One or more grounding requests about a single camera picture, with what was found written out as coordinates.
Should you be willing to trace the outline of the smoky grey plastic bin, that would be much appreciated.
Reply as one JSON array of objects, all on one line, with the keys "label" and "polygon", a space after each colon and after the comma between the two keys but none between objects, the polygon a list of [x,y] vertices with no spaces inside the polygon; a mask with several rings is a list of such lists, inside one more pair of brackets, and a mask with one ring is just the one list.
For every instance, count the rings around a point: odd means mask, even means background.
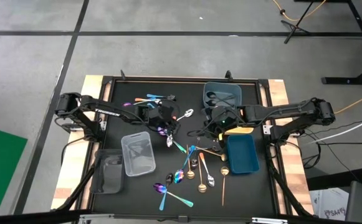
[{"label": "smoky grey plastic bin", "polygon": [[90,192],[92,194],[117,194],[123,188],[125,168],[120,149],[99,149],[95,153],[95,172]]}]

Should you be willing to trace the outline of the clear plastic bin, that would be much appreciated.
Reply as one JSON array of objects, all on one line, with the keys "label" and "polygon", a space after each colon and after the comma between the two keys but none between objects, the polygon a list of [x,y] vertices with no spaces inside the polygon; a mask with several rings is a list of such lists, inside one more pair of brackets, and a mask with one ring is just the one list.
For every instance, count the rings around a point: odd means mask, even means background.
[{"label": "clear plastic bin", "polygon": [[156,169],[150,134],[146,131],[127,135],[121,139],[125,173],[137,177]]}]

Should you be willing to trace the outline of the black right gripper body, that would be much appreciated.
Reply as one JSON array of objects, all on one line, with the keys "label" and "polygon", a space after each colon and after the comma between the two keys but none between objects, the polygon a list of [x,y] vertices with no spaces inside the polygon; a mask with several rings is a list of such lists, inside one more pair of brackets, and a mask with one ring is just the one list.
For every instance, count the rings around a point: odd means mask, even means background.
[{"label": "black right gripper body", "polygon": [[230,130],[230,127],[212,124],[203,131],[203,136],[209,139],[222,141],[224,133],[228,130]]}]

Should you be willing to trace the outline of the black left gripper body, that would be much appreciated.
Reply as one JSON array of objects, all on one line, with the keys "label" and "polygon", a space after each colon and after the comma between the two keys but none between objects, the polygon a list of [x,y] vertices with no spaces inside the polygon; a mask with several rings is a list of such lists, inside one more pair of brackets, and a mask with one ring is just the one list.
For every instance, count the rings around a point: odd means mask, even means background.
[{"label": "black left gripper body", "polygon": [[174,112],[175,108],[172,106],[159,106],[151,109],[151,125],[156,128],[175,127]]}]

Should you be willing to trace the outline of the long rose gold spoon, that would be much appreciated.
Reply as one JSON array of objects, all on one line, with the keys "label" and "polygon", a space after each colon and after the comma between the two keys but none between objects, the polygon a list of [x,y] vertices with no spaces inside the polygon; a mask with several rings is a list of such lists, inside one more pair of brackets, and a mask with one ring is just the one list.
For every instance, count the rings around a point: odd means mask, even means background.
[{"label": "long rose gold spoon", "polygon": [[224,166],[221,168],[221,174],[223,176],[222,179],[222,196],[221,196],[221,204],[224,206],[225,201],[225,190],[226,190],[226,176],[229,174],[230,170],[228,167]]}]

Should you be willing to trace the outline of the slate blue plastic bin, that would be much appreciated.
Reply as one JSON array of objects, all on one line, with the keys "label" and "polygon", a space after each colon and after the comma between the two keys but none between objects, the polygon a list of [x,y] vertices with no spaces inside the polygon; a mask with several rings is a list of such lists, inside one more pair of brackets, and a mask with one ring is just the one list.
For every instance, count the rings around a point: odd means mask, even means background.
[{"label": "slate blue plastic bin", "polygon": [[[229,103],[233,104],[233,107],[227,106],[224,103],[220,102],[216,106],[209,106],[206,102],[210,100],[207,97],[206,93],[213,91],[218,97],[224,98],[227,95],[233,94],[235,98],[233,100],[228,100]],[[236,108],[242,103],[242,90],[239,85],[229,84],[229,83],[219,83],[219,82],[207,82],[204,85],[203,95],[202,95],[203,105],[205,108],[214,108],[217,106],[225,106],[230,108]]]}]

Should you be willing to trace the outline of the black tripod stand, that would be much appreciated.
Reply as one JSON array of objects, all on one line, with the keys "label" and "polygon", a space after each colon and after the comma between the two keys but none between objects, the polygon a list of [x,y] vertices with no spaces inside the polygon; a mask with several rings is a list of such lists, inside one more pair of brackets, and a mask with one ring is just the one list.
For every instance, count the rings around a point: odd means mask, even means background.
[{"label": "black tripod stand", "polygon": [[281,23],[283,25],[288,25],[290,28],[290,32],[288,34],[288,36],[286,37],[286,39],[284,40],[284,44],[288,44],[288,42],[290,41],[290,39],[295,35],[295,34],[302,34],[302,35],[310,35],[311,33],[305,29],[302,29],[301,27],[299,27],[300,23],[304,20],[304,18],[307,16],[311,6],[313,4],[313,1],[311,1],[311,3],[308,5],[308,7],[306,8],[305,12],[301,15],[301,17],[297,20],[296,24],[292,24],[290,22],[287,22],[285,20],[281,20]]}]

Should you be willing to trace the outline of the white printed cardboard box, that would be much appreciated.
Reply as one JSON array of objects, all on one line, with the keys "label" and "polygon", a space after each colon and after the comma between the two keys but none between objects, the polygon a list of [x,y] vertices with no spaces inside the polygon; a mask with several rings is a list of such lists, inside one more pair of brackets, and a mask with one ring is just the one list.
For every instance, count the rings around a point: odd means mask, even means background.
[{"label": "white printed cardboard box", "polygon": [[349,193],[340,188],[311,190],[311,202],[316,216],[345,221]]}]

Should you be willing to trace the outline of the yellow plastic bin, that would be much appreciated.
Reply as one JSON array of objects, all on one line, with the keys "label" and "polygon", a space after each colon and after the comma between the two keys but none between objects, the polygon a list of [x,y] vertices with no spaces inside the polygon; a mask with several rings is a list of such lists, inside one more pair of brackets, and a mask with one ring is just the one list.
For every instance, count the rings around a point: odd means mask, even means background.
[{"label": "yellow plastic bin", "polygon": [[225,131],[225,135],[233,135],[233,134],[250,134],[252,133],[254,128],[251,127],[236,127]]}]

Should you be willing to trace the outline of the dark blue plastic bin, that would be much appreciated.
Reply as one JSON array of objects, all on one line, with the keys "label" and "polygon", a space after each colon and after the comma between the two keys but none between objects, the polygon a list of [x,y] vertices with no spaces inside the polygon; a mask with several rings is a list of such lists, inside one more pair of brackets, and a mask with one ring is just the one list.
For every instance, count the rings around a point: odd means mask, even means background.
[{"label": "dark blue plastic bin", "polygon": [[260,165],[253,136],[230,135],[226,142],[227,155],[233,174],[250,174],[259,171]]}]

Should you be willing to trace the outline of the silver metal bracket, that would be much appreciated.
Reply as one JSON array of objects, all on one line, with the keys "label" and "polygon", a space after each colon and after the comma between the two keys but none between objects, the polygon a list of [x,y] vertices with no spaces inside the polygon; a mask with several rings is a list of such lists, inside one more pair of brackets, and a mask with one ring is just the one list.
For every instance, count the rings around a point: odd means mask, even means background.
[{"label": "silver metal bracket", "polygon": [[278,218],[252,217],[252,223],[258,223],[258,224],[288,224],[288,220],[278,219]]}]

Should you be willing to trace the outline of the black rig crossbar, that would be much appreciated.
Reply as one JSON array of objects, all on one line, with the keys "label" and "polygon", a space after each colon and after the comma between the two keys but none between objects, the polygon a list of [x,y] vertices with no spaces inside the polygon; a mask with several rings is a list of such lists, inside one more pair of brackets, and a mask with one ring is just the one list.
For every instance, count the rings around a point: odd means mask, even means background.
[{"label": "black rig crossbar", "polygon": [[[81,218],[125,218],[124,215],[91,213],[90,210],[55,210],[53,212],[26,213],[20,215],[0,216],[0,224],[61,224],[79,221]],[[360,222],[343,222],[339,220],[315,217],[278,214],[270,218],[248,218],[246,222],[274,221],[282,224],[362,224]]]}]

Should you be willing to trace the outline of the orange-handled silver spoon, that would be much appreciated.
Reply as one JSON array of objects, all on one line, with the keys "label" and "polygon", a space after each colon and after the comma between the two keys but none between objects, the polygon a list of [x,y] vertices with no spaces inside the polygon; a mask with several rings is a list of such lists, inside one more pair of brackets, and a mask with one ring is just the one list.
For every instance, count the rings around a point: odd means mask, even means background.
[{"label": "orange-handled silver spoon", "polygon": [[208,171],[208,168],[207,168],[207,165],[206,165],[206,161],[205,161],[205,158],[204,158],[204,154],[202,152],[199,153],[199,158],[201,159],[202,163],[203,163],[203,166],[206,170],[206,174],[207,174],[207,184],[210,186],[210,187],[214,187],[215,186],[215,179],[213,176],[210,175],[209,171]]},{"label": "orange-handled silver spoon", "polygon": [[153,99],[135,98],[134,105],[141,104],[141,103],[147,103],[147,102],[149,102],[149,103],[154,102],[154,103],[159,104],[161,102],[161,100],[156,99],[156,98],[153,98]]},{"label": "orange-handled silver spoon", "polygon": [[177,118],[176,120],[179,121],[182,118],[188,118],[188,117],[192,116],[193,113],[194,113],[193,109],[188,109],[188,110],[185,111],[185,113],[181,117]]}]

